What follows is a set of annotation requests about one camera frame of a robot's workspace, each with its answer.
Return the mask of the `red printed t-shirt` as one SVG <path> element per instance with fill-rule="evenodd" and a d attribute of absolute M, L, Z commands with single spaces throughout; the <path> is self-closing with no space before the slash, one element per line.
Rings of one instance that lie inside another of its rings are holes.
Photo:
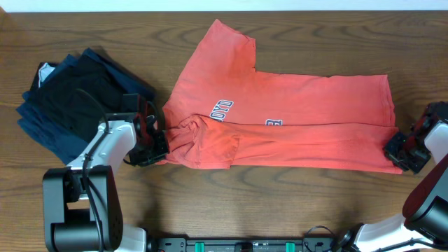
<path fill-rule="evenodd" d="M 213 22 L 163 106 L 166 163 L 316 167 L 399 174 L 388 78 L 258 71 L 256 41 Z"/>

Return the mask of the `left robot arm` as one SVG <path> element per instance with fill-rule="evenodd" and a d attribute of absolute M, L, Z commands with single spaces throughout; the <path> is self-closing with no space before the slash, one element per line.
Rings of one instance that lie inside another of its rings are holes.
<path fill-rule="evenodd" d="M 45 246 L 49 251 L 156 251 L 142 227 L 126 225 L 114 175 L 122 163 L 145 167 L 169 152 L 159 113 L 140 94 L 125 94 L 117 113 L 101 113 L 98 131 L 66 167 L 43 176 Z"/>

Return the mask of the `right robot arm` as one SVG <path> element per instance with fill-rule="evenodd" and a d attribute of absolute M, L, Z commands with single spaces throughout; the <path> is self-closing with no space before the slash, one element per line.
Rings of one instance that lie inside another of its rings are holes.
<path fill-rule="evenodd" d="M 447 250 L 447 103 L 427 105 L 409 134 L 399 132 L 384 147 L 385 156 L 403 171 L 434 168 L 413 189 L 402 212 L 348 231 L 334 251 Z"/>

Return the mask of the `black folded garment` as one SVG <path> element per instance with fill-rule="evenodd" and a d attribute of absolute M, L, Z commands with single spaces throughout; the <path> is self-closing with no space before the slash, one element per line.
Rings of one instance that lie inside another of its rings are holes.
<path fill-rule="evenodd" d="M 82 56 L 32 93 L 29 102 L 81 139 L 97 133 L 103 113 L 119 111 L 126 91 L 104 65 Z"/>

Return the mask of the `navy folded garment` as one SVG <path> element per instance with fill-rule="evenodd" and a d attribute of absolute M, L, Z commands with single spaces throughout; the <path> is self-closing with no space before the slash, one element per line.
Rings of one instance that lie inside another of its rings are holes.
<path fill-rule="evenodd" d="M 49 77 L 46 78 L 44 84 L 61 70 L 76 65 L 78 59 L 82 56 L 88 56 L 94 61 L 104 65 L 109 74 L 112 75 L 113 79 L 126 91 L 125 94 L 140 94 L 145 97 L 146 100 L 154 100 L 155 91 L 152 87 L 133 77 L 130 72 L 117 66 L 114 62 L 98 55 L 90 48 L 85 49 L 79 57 L 67 55 L 62 62 L 57 64 L 57 67 Z M 87 142 L 81 139 L 59 123 L 49 119 L 49 117 L 44 115 L 44 113 L 37 107 L 33 106 L 29 102 L 29 98 L 35 91 L 29 89 L 23 93 L 22 97 L 24 101 L 17 108 L 17 112 L 20 114 L 21 118 L 17 123 L 33 140 L 46 147 L 49 151 L 52 151 L 64 164 L 67 165 L 83 152 L 90 141 Z M 103 113 L 99 124 L 103 122 L 104 114 L 106 113 Z"/>

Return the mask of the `black garment with white label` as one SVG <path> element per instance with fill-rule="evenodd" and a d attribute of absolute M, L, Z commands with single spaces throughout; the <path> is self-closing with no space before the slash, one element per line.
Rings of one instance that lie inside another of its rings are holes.
<path fill-rule="evenodd" d="M 34 75 L 34 79 L 32 81 L 30 90 L 35 91 L 39 89 L 41 86 L 43 86 L 46 78 L 49 77 L 49 75 L 55 70 L 56 67 L 57 67 L 56 63 L 41 62 L 38 65 L 38 68 Z"/>

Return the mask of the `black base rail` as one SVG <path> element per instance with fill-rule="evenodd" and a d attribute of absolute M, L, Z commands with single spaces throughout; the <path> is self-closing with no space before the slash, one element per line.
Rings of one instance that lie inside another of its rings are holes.
<path fill-rule="evenodd" d="M 147 245 L 153 252 L 332 252 L 341 251 L 331 237 L 301 239 L 154 239 Z"/>

